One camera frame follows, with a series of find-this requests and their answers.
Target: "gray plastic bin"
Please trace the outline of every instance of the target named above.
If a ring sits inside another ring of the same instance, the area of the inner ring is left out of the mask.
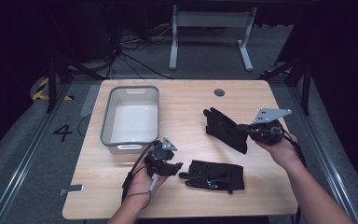
[[[101,141],[113,154],[141,153],[158,139],[159,92],[154,86],[121,86],[110,91]]]

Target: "metal stand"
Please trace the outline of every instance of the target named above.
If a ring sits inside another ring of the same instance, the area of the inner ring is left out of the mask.
[[[65,56],[56,56],[51,59],[49,69],[48,69],[48,111],[50,113],[53,107],[57,102],[57,87],[56,87],[56,73],[60,78],[62,83],[71,83],[74,79],[71,71],[68,68],[68,65],[72,65],[77,70],[87,74],[90,77],[93,77],[96,80],[106,80],[107,77],[101,77],[95,72],[89,70],[87,67],[83,66],[81,63],[72,61],[71,59]]]
[[[294,60],[290,63],[281,65],[280,67],[272,71],[264,71],[263,76],[260,77],[262,80],[269,80],[272,77],[276,77],[280,73],[283,73],[287,69],[291,69],[289,76],[286,78],[285,83],[288,87],[294,87],[297,85],[301,77],[303,79],[303,88],[301,94],[301,106],[304,110],[304,113],[308,116],[310,114],[308,110],[309,98],[310,98],[310,74],[311,67],[310,62],[304,59]]]
[[[245,34],[242,40],[238,41],[238,46],[241,51],[243,63],[246,71],[252,71],[252,63],[249,58],[246,44],[249,39],[249,34],[252,30],[252,25],[255,20],[255,13],[257,8],[253,7],[251,12],[193,12],[193,11],[178,11],[177,5],[173,6],[172,13],[172,47],[170,58],[170,69],[176,69],[177,54],[178,54],[178,39],[177,27],[237,27],[244,28]]]

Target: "metal bracket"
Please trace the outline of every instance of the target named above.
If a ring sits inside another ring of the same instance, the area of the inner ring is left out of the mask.
[[[171,150],[171,151],[177,151],[178,148],[175,147],[171,142],[170,140],[168,140],[167,137],[164,137],[162,139],[162,149],[164,150]]]
[[[78,193],[83,192],[84,186],[83,185],[71,185],[68,187],[68,189],[60,189],[58,195],[62,196],[67,193]]]
[[[291,113],[292,111],[290,109],[260,108],[258,114],[255,116],[254,123],[269,123],[275,119],[290,115]]]

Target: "number 4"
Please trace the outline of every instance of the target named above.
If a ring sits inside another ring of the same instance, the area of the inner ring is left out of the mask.
[[[69,125],[65,124],[61,128],[59,128],[58,130],[56,130],[54,132],[54,134],[62,134],[61,142],[63,142],[63,141],[65,141],[66,135],[72,133],[72,132],[68,132],[68,130],[69,130]]]

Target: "black glove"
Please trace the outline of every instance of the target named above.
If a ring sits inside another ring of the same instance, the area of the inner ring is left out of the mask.
[[[246,132],[240,132],[237,123],[213,107],[211,107],[211,111],[204,109],[203,114],[207,118],[207,134],[214,136],[237,151],[246,154],[248,149],[246,145],[248,134]]]
[[[245,189],[243,184],[243,167],[228,163],[192,161],[188,173],[182,172],[179,177],[187,179],[186,185],[191,188],[227,190]]]

